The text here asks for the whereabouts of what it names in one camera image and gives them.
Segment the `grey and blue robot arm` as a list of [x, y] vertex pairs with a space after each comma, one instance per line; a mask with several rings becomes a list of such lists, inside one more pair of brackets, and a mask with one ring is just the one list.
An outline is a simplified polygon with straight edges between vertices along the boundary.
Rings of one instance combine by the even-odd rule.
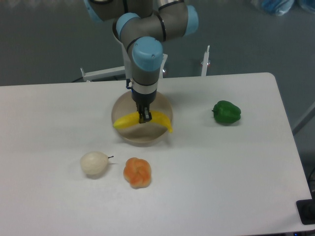
[[150, 122], [150, 104], [156, 98], [163, 61], [162, 43], [193, 34], [199, 26], [194, 6], [183, 0], [86, 0], [90, 17], [97, 22], [114, 20], [113, 34], [124, 47], [131, 75], [126, 88], [136, 103], [139, 123]]

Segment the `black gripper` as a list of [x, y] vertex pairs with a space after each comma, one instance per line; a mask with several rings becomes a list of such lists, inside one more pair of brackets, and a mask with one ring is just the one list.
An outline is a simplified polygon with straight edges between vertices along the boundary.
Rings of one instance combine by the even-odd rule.
[[135, 90], [131, 91], [131, 97], [136, 103], [137, 112], [139, 114], [139, 123], [150, 122], [152, 115], [149, 110], [150, 104], [155, 100], [157, 90], [149, 94], [138, 93]]

